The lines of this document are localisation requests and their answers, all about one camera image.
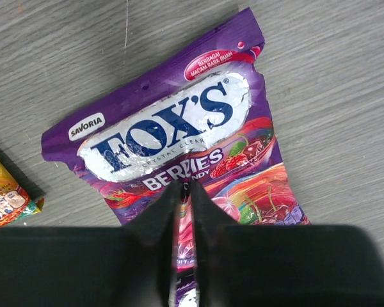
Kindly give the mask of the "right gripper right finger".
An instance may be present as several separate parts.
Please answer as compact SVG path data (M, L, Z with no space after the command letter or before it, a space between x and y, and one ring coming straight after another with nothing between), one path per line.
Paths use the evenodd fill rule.
M384 262L361 228L242 225L189 188L200 306L384 306Z

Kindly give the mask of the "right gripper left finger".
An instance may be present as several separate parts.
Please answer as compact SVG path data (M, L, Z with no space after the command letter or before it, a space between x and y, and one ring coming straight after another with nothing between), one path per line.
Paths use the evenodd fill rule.
M0 228L0 306L173 306L182 191L120 227Z

